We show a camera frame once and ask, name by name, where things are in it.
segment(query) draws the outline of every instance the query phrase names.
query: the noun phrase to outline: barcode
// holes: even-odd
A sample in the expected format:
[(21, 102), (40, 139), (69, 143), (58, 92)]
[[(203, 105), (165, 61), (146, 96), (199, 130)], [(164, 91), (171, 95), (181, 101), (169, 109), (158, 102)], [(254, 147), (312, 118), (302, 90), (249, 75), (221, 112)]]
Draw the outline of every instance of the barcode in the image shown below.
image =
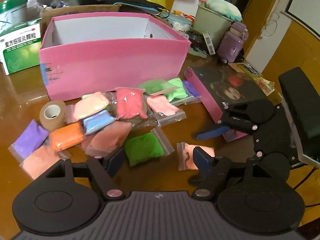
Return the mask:
[(202, 35), (204, 37), (205, 44), (207, 44), (207, 48), (208, 48), (209, 54), (210, 55), (216, 54), (216, 52), (214, 51), (214, 47), (213, 47), (213, 44), (212, 44), (211, 37), (210, 37), (209, 33), (208, 32), (204, 32), (204, 33), (202, 33)]

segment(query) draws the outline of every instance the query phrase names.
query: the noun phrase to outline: purple clay bag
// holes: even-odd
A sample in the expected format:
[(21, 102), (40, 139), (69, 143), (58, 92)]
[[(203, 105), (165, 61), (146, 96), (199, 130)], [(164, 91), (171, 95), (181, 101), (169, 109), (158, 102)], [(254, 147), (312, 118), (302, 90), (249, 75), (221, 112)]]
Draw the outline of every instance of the purple clay bag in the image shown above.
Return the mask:
[(9, 151), (19, 162), (23, 162), (43, 144), (48, 135), (49, 132), (46, 129), (32, 120), (20, 137), (9, 147)]
[(182, 83), (191, 95), (196, 98), (200, 96), (195, 87), (189, 81), (183, 80)]

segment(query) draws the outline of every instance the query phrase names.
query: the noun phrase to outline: orange object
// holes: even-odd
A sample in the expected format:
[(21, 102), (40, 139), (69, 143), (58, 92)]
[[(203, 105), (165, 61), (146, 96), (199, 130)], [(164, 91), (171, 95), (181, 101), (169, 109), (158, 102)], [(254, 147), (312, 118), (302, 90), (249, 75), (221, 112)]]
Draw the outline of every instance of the orange object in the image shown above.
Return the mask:
[(60, 152), (84, 140), (79, 122), (59, 128), (49, 134), (50, 145), (55, 152)]

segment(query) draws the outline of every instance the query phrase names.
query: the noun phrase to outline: black cable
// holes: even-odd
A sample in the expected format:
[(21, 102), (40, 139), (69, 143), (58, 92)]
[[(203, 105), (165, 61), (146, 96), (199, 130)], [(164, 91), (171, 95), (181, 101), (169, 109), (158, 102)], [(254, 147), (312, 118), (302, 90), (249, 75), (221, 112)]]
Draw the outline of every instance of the black cable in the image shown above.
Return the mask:
[(306, 206), (306, 207), (315, 207), (315, 206), (320, 206), (320, 203), (318, 203), (318, 204), (313, 204), (313, 205), (308, 205), (308, 206)]
[(313, 169), (308, 173), (307, 176), (304, 177), (302, 181), (300, 181), (293, 189), (296, 190), (302, 183), (304, 183), (317, 169), (313, 167)]

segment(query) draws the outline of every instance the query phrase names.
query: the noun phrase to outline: cardboard box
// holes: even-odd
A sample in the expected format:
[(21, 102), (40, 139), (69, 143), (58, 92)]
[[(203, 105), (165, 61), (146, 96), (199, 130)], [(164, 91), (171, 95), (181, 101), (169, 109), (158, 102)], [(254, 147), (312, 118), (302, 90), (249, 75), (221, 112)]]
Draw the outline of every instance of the cardboard box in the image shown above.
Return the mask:
[(7, 75), (39, 65), (40, 20), (15, 25), (0, 34), (0, 56)]
[(52, 18), (39, 50), (51, 100), (71, 100), (178, 76), (190, 41), (147, 14), (100, 12)]
[(90, 12), (118, 12), (120, 5), (79, 5), (70, 6), (57, 9), (44, 10), (42, 12), (42, 20), (40, 23), (41, 37), (43, 38), (44, 33), (53, 17), (77, 13), (90, 13)]

